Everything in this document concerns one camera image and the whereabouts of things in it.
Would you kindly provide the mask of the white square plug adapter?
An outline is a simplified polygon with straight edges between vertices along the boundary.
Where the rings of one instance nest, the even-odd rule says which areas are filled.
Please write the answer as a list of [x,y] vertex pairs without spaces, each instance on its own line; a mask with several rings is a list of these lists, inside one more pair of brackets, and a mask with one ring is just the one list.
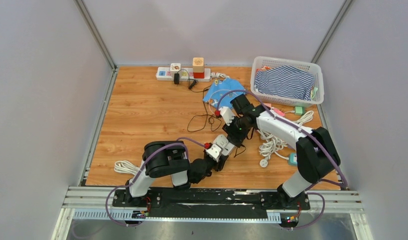
[[229,144],[229,141],[225,135],[220,134],[214,139],[213,144],[224,149]]

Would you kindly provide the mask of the black power adapter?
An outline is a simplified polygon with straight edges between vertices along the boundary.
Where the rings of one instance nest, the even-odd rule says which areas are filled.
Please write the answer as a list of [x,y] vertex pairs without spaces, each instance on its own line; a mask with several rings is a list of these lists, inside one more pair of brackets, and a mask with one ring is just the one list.
[[232,138],[230,142],[236,146],[237,148],[241,148],[243,146],[243,139]]

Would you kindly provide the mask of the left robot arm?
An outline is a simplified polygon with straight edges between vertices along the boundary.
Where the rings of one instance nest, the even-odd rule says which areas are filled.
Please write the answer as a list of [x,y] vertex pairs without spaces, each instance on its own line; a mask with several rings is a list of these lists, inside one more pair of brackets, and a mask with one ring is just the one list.
[[153,141],[144,146],[142,163],[138,173],[126,184],[126,201],[134,207],[140,206],[155,179],[170,176],[172,185],[178,189],[188,189],[191,184],[221,171],[234,146],[206,143],[202,145],[204,155],[189,160],[187,146],[182,140]]

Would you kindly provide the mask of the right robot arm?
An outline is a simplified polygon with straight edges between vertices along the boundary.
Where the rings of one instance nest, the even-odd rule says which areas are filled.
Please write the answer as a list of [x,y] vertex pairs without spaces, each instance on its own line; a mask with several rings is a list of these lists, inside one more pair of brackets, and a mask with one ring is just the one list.
[[273,198],[282,208],[291,208],[312,185],[333,170],[339,170],[341,161],[327,129],[298,125],[263,103],[254,106],[244,94],[230,103],[232,107],[218,107],[215,114],[224,119],[223,129],[234,145],[241,146],[254,129],[280,138],[296,151],[297,171],[277,188]]

